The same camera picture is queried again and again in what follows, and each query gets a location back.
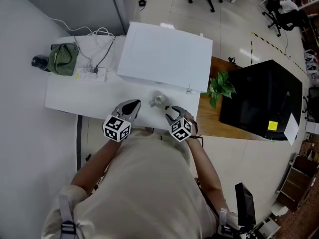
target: white cardboard box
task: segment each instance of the white cardboard box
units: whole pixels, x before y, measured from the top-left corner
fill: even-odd
[[[206,92],[213,41],[184,31],[132,22],[117,74],[127,81]]]
[[[307,121],[306,132],[319,134],[319,123]]]

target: tile floor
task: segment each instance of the tile floor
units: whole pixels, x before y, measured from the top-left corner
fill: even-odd
[[[253,63],[269,59],[284,66],[303,83],[304,93],[309,84],[306,75],[293,63],[303,69],[303,46],[297,28],[287,32],[288,59],[275,48],[252,35],[251,32],[273,43],[285,51],[287,39],[284,32],[277,37],[268,29],[269,21],[262,16],[257,6],[259,0],[229,0],[219,3],[212,0],[215,13],[211,13],[206,0],[147,0],[146,7],[135,21],[173,27],[178,30],[200,34],[213,40],[212,55],[224,60],[235,57],[242,67],[251,64],[250,42],[253,42]],[[105,142],[98,119],[89,119],[86,153],[95,153]],[[302,116],[298,138],[293,146],[287,141],[253,141],[218,137],[205,137],[204,148],[211,158],[222,182],[225,198],[231,211],[237,211],[234,185],[243,182],[254,196],[256,219],[261,221],[270,213],[275,191],[282,179],[292,153],[298,152],[304,138],[306,122]],[[196,175],[194,163],[190,170]]]

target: green plant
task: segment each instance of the green plant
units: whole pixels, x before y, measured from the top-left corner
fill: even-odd
[[[210,96],[209,103],[216,109],[216,103],[220,99],[221,95],[231,98],[232,93],[236,93],[234,86],[228,81],[228,72],[218,72],[216,78],[210,78],[210,85],[213,92],[208,88],[206,93],[202,93],[204,96]]]

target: yellow tape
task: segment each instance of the yellow tape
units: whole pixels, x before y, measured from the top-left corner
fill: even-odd
[[[278,51],[280,51],[281,54],[287,56],[287,54],[285,52],[282,52],[281,49],[279,49],[278,47],[276,47],[274,44],[270,43],[269,41],[265,40],[264,38],[262,38],[261,36],[259,36],[258,34],[251,32],[253,35],[257,36],[258,38],[262,39],[264,42],[267,42],[269,45],[273,46],[274,48],[276,48]],[[304,74],[307,75],[307,73],[295,62],[293,61],[293,63],[300,69],[303,71]]]

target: person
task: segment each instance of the person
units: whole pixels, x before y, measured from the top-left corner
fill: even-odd
[[[296,26],[306,26],[307,14],[300,10],[301,0],[270,0],[266,5],[269,12],[274,12],[276,19],[283,30],[292,31]]]
[[[282,10],[282,13],[288,13],[292,10],[299,10],[299,6],[301,6],[301,0],[268,0],[266,4],[266,9],[269,12],[276,12],[278,10]]]
[[[299,6],[301,6],[301,0],[280,0],[280,6],[282,7],[283,13],[288,13],[292,10],[299,10]]]
[[[186,118],[194,121],[189,113]],[[201,142],[185,141],[180,144],[169,134],[141,130],[133,130],[121,142],[109,140],[60,192],[68,197],[77,236],[198,239],[216,233],[218,219],[190,172],[186,144],[201,188],[218,212],[228,209],[220,180]],[[61,223],[57,200],[42,238],[60,238]]]

